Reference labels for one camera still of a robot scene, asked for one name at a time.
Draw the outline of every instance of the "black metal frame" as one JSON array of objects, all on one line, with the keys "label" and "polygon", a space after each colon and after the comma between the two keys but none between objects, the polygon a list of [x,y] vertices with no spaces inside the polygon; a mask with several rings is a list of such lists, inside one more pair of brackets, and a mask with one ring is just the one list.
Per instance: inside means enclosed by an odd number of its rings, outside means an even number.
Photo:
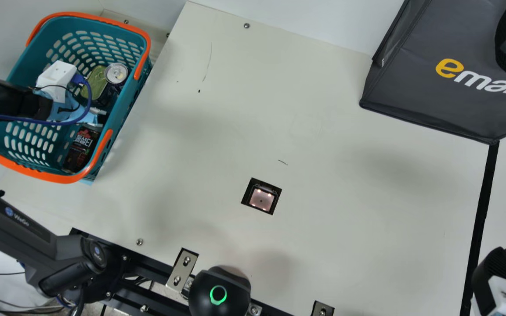
[{"label": "black metal frame", "polygon": [[[136,285],[130,280],[125,280],[126,277],[141,276],[157,283],[166,284],[173,271],[172,266],[138,254],[138,252],[128,250],[97,236],[92,236],[76,228],[73,228],[70,234],[80,234],[85,238],[98,241],[107,251],[109,259],[118,258],[124,262],[121,267],[121,274],[123,276],[112,288],[103,287],[97,290],[97,288],[92,287],[92,290],[101,292],[97,294],[99,296],[102,295],[103,291],[110,292],[109,298],[102,300],[102,304],[130,315],[190,316],[191,312],[188,306]],[[283,312],[257,300],[251,300],[251,302],[263,308],[261,316],[292,316],[287,312]],[[140,308],[144,305],[148,309],[146,312],[141,312]]]}]

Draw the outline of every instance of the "teal basket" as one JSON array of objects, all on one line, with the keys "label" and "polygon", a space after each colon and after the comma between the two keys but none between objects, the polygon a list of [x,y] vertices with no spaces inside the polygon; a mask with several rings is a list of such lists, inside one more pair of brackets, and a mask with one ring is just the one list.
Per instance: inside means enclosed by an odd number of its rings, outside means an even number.
[{"label": "teal basket", "polygon": [[56,60],[75,65],[87,76],[97,65],[125,64],[130,76],[110,113],[90,162],[77,174],[62,171],[69,147],[80,125],[45,126],[0,122],[0,164],[41,180],[73,183],[94,180],[151,71],[151,41],[142,30],[100,16],[63,12],[43,19],[8,81],[35,86]]}]

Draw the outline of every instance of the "white wall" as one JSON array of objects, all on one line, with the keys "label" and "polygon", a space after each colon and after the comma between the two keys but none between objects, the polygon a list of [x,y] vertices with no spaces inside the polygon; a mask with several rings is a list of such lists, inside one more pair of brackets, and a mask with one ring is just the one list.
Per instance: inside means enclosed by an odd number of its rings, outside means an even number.
[{"label": "white wall", "polygon": [[[60,11],[100,14],[98,0],[0,0],[0,79],[21,56],[30,32],[44,16]],[[0,166],[0,180],[6,169]]]},{"label": "white wall", "polygon": [[[242,18],[374,54],[403,0],[195,0]],[[171,30],[185,0],[101,0],[111,11]]]}]

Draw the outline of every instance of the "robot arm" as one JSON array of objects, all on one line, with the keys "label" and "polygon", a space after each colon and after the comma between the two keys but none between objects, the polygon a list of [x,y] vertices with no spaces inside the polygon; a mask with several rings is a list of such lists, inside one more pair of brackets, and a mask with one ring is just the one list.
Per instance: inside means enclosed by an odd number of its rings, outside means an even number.
[{"label": "robot arm", "polygon": [[472,275],[476,316],[506,316],[506,249],[490,252]]}]

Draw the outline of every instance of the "white tabletop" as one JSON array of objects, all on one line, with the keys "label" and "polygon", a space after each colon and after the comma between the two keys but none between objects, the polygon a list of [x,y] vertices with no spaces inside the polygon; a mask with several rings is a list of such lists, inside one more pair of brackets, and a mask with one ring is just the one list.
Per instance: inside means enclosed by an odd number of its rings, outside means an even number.
[{"label": "white tabletop", "polygon": [[[245,22],[187,4],[93,186],[9,172],[6,199],[235,266],[292,314],[457,314],[488,147],[360,108],[369,56]],[[273,216],[240,204],[251,178],[282,188]]]}]

